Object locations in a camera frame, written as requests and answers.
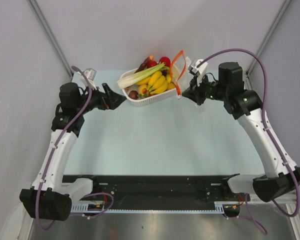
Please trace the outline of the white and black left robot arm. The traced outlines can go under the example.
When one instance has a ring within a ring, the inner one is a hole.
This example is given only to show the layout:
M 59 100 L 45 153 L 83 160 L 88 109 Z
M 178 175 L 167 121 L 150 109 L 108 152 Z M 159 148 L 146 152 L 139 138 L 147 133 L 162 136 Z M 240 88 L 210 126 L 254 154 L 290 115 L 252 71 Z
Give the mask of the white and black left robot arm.
M 60 103 L 55 109 L 43 164 L 31 187 L 22 189 L 19 195 L 31 218 L 65 221 L 74 203 L 84 196 L 90 200 L 100 196 L 101 188 L 88 178 L 79 178 L 68 186 L 63 186 L 62 180 L 71 150 L 84 124 L 84 114 L 94 109 L 115 110 L 126 100 L 106 83 L 102 87 L 104 91 L 86 87 L 83 92 L 74 82 L 60 87 Z

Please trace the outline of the clear zip bag red zipper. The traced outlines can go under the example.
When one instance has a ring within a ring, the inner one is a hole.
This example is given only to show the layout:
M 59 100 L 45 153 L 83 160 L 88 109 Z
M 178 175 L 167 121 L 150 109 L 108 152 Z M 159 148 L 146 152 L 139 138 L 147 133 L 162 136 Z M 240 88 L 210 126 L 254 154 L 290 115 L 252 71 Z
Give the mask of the clear zip bag red zipper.
M 170 75 L 176 87 L 177 99 L 181 99 L 182 93 L 190 86 L 192 75 L 189 73 L 191 59 L 181 50 L 170 64 Z

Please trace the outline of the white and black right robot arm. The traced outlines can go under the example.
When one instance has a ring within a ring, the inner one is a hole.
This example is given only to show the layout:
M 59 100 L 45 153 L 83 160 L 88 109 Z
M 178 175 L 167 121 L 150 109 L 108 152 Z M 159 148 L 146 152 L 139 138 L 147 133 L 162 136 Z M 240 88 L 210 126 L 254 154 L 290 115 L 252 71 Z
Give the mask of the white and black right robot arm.
M 193 78 L 182 96 L 202 105 L 206 99 L 223 102 L 223 106 L 248 134 L 263 168 L 262 175 L 234 174 L 225 179 L 221 196 L 232 201 L 239 193 L 256 194 L 270 202 L 300 185 L 300 166 L 284 150 L 268 117 L 262 116 L 263 103 L 253 90 L 245 89 L 243 70 L 237 62 L 224 62 L 218 67 L 218 80 L 210 82 L 207 62 L 194 61 L 188 67 Z

